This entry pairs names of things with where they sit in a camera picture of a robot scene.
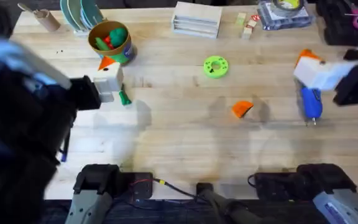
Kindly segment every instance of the blue handle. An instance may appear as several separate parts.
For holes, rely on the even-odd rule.
[[[321,92],[319,90],[311,90],[302,88],[303,109],[305,116],[309,119],[320,118],[323,113],[323,104],[321,103]]]

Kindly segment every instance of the green ring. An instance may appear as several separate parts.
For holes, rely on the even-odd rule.
[[[219,68],[213,69],[213,65],[217,65]],[[210,78],[221,78],[225,76],[228,70],[229,63],[221,56],[213,55],[204,61],[204,72]]]

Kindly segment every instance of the plate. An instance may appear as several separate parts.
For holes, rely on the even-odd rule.
[[[85,25],[85,27],[88,28],[89,30],[91,30],[93,28],[91,23],[85,17],[84,10],[82,10],[82,9],[81,9],[81,21]]]
[[[84,24],[81,22],[81,0],[68,0],[68,10],[73,18],[75,24],[81,29],[86,30]]]
[[[103,15],[94,0],[81,0],[81,5],[85,17],[92,26],[96,26],[103,21]]]
[[[63,15],[65,16],[67,23],[69,23],[74,28],[74,30],[79,30],[80,27],[78,27],[78,25],[74,22],[68,10],[67,0],[60,0],[60,9],[62,10]]]

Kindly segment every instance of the tape roll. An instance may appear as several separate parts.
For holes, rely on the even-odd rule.
[[[305,6],[304,0],[272,0],[270,9],[278,16],[294,17]]]

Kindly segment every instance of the wooden table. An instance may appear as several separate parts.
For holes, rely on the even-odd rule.
[[[79,112],[71,132],[68,162],[58,168],[47,199],[72,198],[72,187],[86,164],[118,164],[126,171],[150,171],[189,192],[197,182],[213,182],[227,197],[256,198],[247,185],[255,171],[280,171],[299,164],[341,166],[358,185],[358,106],[339,108],[334,93],[323,93],[324,112],[316,127],[300,116],[293,69],[309,48],[326,60],[340,59],[346,47],[324,44],[318,24],[304,29],[263,31],[239,38],[239,12],[256,6],[224,7],[218,39],[174,34],[173,9],[102,10],[128,26],[137,57],[124,67],[132,106],[117,101],[100,110]],[[94,77],[100,62],[86,39],[64,26],[49,34],[23,12],[12,39],[69,77]],[[203,73],[204,59],[220,55],[230,64],[221,79]],[[244,119],[231,106],[254,103]],[[185,198],[155,184],[153,198]]]

